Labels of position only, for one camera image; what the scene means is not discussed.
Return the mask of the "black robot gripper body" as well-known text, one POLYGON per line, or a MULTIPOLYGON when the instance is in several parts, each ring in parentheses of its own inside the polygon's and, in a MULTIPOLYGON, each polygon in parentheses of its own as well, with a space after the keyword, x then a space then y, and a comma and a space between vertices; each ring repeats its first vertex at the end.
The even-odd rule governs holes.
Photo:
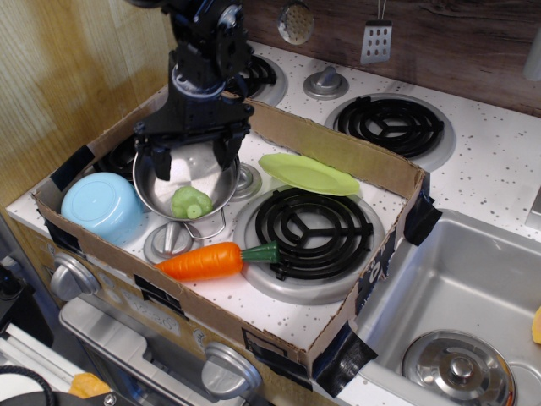
POLYGON ((254 108, 242 97, 222 95, 225 82, 200 89, 178 69, 177 53, 168 57, 167 99, 134 125, 137 152, 165 151, 175 146, 213 141, 219 152, 236 152, 250 131, 254 108))

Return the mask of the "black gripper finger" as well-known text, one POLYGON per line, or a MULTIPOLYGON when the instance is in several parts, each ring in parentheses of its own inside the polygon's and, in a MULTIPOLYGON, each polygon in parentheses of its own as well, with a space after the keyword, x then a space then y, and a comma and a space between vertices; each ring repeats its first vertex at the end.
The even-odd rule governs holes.
POLYGON ((221 169, 228 169, 238 157, 238 151, 242 145, 241 138, 220 138, 213 141, 213 152, 221 169))
POLYGON ((151 152, 156 176, 160 180, 169 181, 171 173, 171 151, 166 147, 154 147, 151 152))

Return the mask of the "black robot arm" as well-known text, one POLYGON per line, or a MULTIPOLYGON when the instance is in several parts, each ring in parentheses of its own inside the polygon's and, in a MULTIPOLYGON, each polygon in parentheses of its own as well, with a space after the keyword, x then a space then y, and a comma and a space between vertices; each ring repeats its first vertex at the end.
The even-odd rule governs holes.
POLYGON ((252 47, 243 27, 240 1, 135 1, 158 8, 171 21, 175 48, 168 57, 167 100, 134 126, 136 150, 151 159, 156 176, 170 178, 172 152, 212 142, 222 169, 238 155, 254 113, 245 103, 241 76, 252 47))

